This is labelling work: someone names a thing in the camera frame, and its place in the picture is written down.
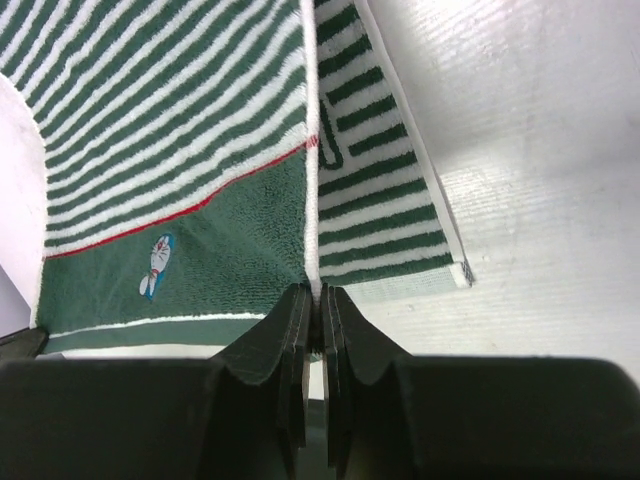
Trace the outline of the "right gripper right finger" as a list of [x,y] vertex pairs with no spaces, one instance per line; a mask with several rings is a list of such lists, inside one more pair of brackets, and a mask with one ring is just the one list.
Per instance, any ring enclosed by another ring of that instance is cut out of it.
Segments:
[[394,361],[408,353],[346,290],[320,297],[328,462],[338,479],[410,479],[412,447]]

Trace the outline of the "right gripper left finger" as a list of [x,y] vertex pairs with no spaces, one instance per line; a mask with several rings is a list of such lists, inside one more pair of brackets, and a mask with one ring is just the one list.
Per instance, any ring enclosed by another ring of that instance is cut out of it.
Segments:
[[214,358],[224,364],[209,424],[211,479],[294,479],[306,446],[313,298],[292,284]]

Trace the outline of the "green white striped towel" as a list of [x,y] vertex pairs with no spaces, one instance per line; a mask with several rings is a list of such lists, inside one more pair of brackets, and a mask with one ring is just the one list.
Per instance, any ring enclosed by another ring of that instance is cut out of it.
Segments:
[[203,356],[292,284],[472,282],[360,1],[5,1],[1,119],[46,354]]

